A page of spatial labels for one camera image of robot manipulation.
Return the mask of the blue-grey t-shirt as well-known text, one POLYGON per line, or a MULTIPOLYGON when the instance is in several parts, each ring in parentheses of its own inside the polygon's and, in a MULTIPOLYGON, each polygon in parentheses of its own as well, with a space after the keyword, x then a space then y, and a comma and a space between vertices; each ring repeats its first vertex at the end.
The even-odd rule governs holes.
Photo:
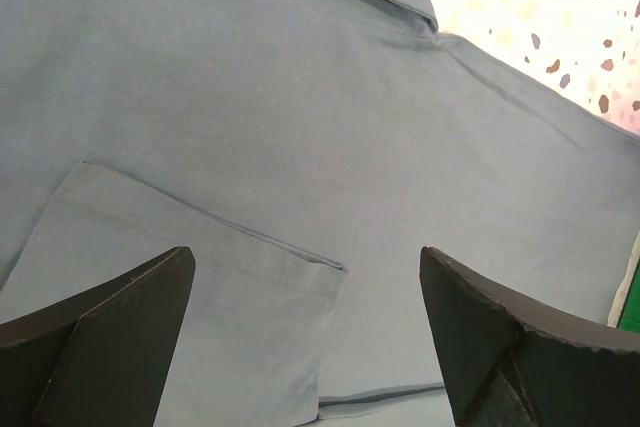
POLYGON ((1 318, 189 248, 159 426, 454 426, 436 248, 605 325, 639 138, 431 0, 1 0, 1 318))

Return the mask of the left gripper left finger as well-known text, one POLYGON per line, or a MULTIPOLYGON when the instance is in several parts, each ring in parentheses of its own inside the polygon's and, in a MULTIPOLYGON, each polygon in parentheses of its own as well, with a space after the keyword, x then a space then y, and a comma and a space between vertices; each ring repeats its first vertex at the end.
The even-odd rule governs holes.
POLYGON ((175 247, 2 324, 2 425, 153 425, 194 274, 175 247))

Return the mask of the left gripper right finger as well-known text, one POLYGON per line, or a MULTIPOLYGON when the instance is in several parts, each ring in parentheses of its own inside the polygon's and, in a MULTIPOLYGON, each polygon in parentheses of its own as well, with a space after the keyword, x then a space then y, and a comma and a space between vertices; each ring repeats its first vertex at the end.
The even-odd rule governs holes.
POLYGON ((550 307, 432 247, 420 283, 456 425, 638 425, 638 334, 550 307))

